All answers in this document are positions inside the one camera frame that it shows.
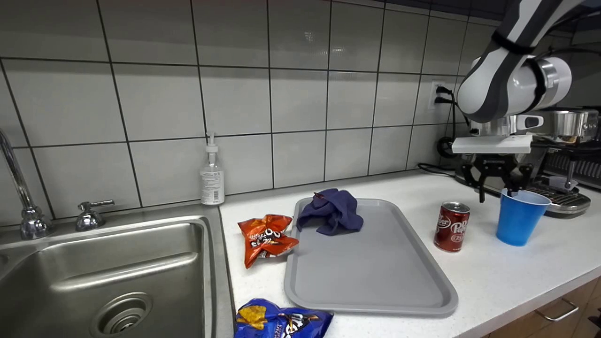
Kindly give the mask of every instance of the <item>blue cloth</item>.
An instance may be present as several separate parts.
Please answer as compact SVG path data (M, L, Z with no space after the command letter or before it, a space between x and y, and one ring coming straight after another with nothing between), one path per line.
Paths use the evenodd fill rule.
M313 195L298 214L300 227L312 217L323 217L325 223L317 227L323 234L336 234L338 231L360 231L362 217L357 214L357 199L345 189L323 189Z

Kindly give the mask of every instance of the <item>snack bag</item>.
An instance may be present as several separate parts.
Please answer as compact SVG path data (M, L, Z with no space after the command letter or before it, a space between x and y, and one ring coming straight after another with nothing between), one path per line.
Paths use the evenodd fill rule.
M244 264L246 268L263 253L278 257L289 253L298 240L287 236L283 231L291 217L280 214L265 214L265 217L251 217L240 221L238 227L244 234Z
M251 298L238 309L235 338L323 338L332 313L308 308L278 308Z

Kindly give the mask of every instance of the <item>kitchen counter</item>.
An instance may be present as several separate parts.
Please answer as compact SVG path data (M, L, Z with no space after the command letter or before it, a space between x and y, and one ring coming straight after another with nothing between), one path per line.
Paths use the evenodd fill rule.
M601 276L599 193L586 189L591 199L586 214L569 219L543 217L529 242L514 248L494 236L498 197L486 195L486 201L479 202L471 187L451 176L404 172L229 199L221 206L221 217L236 308L253 296L293 306L283 293L285 261L259 261L244 268L244 240L236 223L268 212L293 216L298 199L328 186L349 189L355 197L394 202L454 285L458 308L441 319L336 313L327 338L482 336ZM432 242L439 204L445 201L462 201L471 208L458 253L441 251Z

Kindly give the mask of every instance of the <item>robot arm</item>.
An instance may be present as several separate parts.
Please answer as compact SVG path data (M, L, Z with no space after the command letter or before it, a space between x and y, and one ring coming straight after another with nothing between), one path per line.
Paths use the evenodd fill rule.
M511 172L518 167L514 154L531 150L531 135L514 133L541 125L543 118L518 112L554 105L571 86L571 69L561 58L535 60L531 52L550 26L580 2L513 0L484 54L460 84L456 103L481 133L454 139L452 152L475 154L462 172L469 186L479 187L481 201L486 176L501 176L509 191L522 186Z
M558 103L571 86L561 58L529 54L548 28L582 0L511 2L503 24L458 90L458 107L473 122L492 122Z

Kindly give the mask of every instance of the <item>soda can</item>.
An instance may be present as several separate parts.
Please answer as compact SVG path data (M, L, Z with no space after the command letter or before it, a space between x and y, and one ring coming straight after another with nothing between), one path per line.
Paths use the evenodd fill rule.
M458 251L464 244L466 227L469 221L469 206L451 201L439 206L434 244L445 251Z

